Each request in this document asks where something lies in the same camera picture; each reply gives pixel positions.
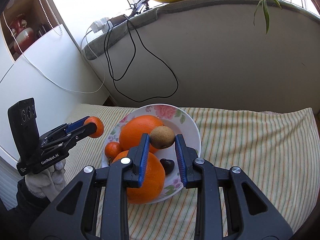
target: striped tablecloth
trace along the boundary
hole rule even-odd
[[[320,187],[320,141],[311,108],[289,114],[262,114],[211,108],[181,108],[196,122],[201,156],[213,165],[239,166],[297,231],[314,208]],[[68,118],[99,117],[105,125],[98,139],[86,138],[70,151],[66,181],[87,165],[101,166],[103,142],[134,108],[80,105]],[[100,205],[97,235],[100,234]],[[182,189],[172,198],[149,205],[128,205],[131,239],[193,239],[196,190]],[[227,234],[223,212],[223,231]]]

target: black cable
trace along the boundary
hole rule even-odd
[[[153,99],[153,98],[169,98],[169,97],[172,97],[172,96],[177,92],[177,90],[178,90],[178,88],[179,88],[179,83],[178,83],[178,79],[177,79],[176,75],[174,74],[173,70],[172,70],[162,59],[160,59],[159,57],[157,57],[155,54],[153,54],[150,50],[148,50],[148,49],[146,48],[146,46],[143,44],[143,42],[142,42],[142,40],[141,40],[141,37],[140,37],[140,35],[139,35],[139,33],[138,33],[137,28],[133,25],[133,23],[129,20],[129,18],[128,18],[126,15],[124,15],[124,17],[127,18],[127,28],[128,28],[128,31],[129,31],[129,35],[130,35],[131,42],[132,42],[133,47],[134,47],[134,53],[133,53],[133,57],[132,57],[129,65],[127,66],[127,68],[126,68],[126,70],[124,71],[123,75],[122,75],[119,79],[115,79],[115,78],[114,78],[114,72],[113,72],[113,68],[112,68],[112,64],[111,64],[111,59],[110,59],[109,52],[108,52],[109,39],[110,39],[110,36],[111,36],[111,33],[112,33],[112,30],[113,30],[114,26],[113,26],[113,27],[111,28],[111,30],[110,30],[110,26],[109,26],[109,24],[108,24],[108,31],[107,31],[107,34],[106,34],[106,36],[105,36],[105,38],[104,38],[104,42],[103,42],[103,49],[104,49],[104,54],[105,54],[105,56],[106,56],[107,63],[108,63],[109,74],[110,74],[110,77],[112,78],[113,85],[114,85],[115,89],[116,89],[121,95],[123,95],[123,96],[125,96],[126,98],[128,98],[128,99],[130,99],[130,100],[132,100],[132,101],[134,101],[134,102],[137,102],[137,103],[142,103],[142,102],[144,102],[144,101],[147,101],[147,100],[150,100],[150,99]],[[133,61],[133,59],[134,59],[134,57],[135,57],[135,55],[136,55],[136,50],[137,50],[137,49],[136,49],[135,42],[134,42],[134,40],[133,40],[133,38],[132,38],[132,35],[131,35],[131,32],[130,32],[129,22],[130,22],[130,24],[132,25],[132,27],[134,28],[134,30],[136,31],[136,33],[137,33],[137,35],[138,35],[138,37],[139,37],[139,40],[140,40],[140,42],[141,42],[141,45],[144,47],[144,49],[145,49],[147,52],[149,52],[152,56],[154,56],[155,58],[157,58],[158,60],[160,60],[163,64],[165,64],[165,66],[166,66],[166,67],[171,71],[171,73],[173,74],[173,76],[174,76],[174,78],[175,78],[175,80],[176,80],[176,83],[177,83],[177,88],[175,89],[175,91],[174,91],[171,95],[165,96],[165,97],[162,97],[162,96],[151,97],[151,98],[147,98],[147,99],[142,100],[142,101],[137,101],[137,100],[134,100],[134,99],[126,96],[125,94],[123,94],[122,92],[120,92],[120,91],[118,90],[118,88],[116,87],[115,81],[119,81],[119,80],[121,80],[121,79],[124,77],[124,75],[127,73],[128,69],[129,69],[129,67],[130,67],[130,65],[131,65],[131,63],[132,63],[132,61]]]

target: orange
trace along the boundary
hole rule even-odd
[[[151,131],[163,125],[163,122],[153,115],[141,115],[129,121],[120,132],[119,143],[124,151],[138,146],[143,133],[150,134]],[[149,146],[149,152],[155,153],[158,149]]]
[[[87,120],[84,121],[84,125],[88,124],[89,122],[93,122],[97,126],[97,130],[93,134],[89,135],[89,137],[91,137],[91,138],[100,137],[104,132],[104,126],[103,126],[103,123],[101,122],[101,120],[98,117],[91,116]]]
[[[104,154],[106,155],[107,158],[110,158],[111,160],[117,157],[117,155],[122,151],[123,150],[120,146],[120,143],[118,142],[110,142],[104,148]]]
[[[119,153],[112,163],[126,157],[127,154],[128,151]],[[145,204],[155,199],[163,189],[164,179],[164,168],[157,157],[149,152],[142,187],[127,188],[128,202],[131,204]]]

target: white glove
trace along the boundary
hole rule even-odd
[[[64,159],[39,174],[27,174],[25,181],[30,193],[38,198],[47,197],[52,202],[66,185],[65,164],[66,160]]]

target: red vase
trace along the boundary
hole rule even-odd
[[[9,25],[16,41],[18,42],[22,52],[31,46],[35,42],[35,34],[33,29],[27,28],[27,21],[25,20],[25,14],[18,15]],[[21,55],[21,51],[16,43],[13,43],[14,50]]]

